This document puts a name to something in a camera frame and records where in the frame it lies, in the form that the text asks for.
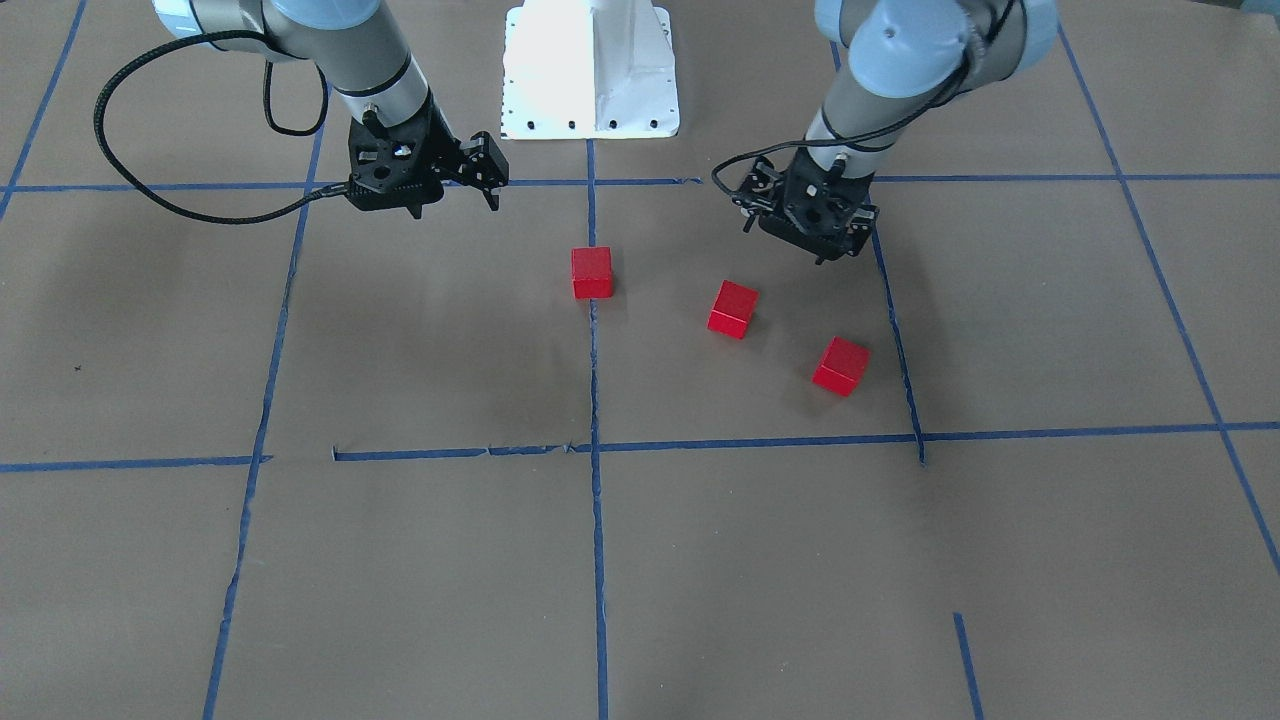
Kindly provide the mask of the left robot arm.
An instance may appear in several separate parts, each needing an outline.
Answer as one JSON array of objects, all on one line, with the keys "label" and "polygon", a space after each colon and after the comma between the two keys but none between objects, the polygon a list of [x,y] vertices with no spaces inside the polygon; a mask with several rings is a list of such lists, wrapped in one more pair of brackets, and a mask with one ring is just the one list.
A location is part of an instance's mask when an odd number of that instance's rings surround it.
[{"label": "left robot arm", "polygon": [[876,227],[876,173],[904,131],[954,99],[1033,67],[1059,32],[1053,1],[818,1],[844,67],[786,167],[773,147],[727,190],[759,227],[817,263],[856,256]]}]

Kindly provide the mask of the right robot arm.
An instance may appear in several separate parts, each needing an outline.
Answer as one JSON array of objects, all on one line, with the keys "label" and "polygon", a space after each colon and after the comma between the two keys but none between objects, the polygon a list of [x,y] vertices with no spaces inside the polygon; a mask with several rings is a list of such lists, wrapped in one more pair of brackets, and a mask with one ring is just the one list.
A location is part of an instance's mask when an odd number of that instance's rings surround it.
[{"label": "right robot arm", "polygon": [[177,38],[269,61],[311,61],[347,106],[349,178],[326,193],[362,211],[421,217],[445,183],[479,190],[492,210],[509,164],[495,140],[458,138],[384,1],[156,1]]}]

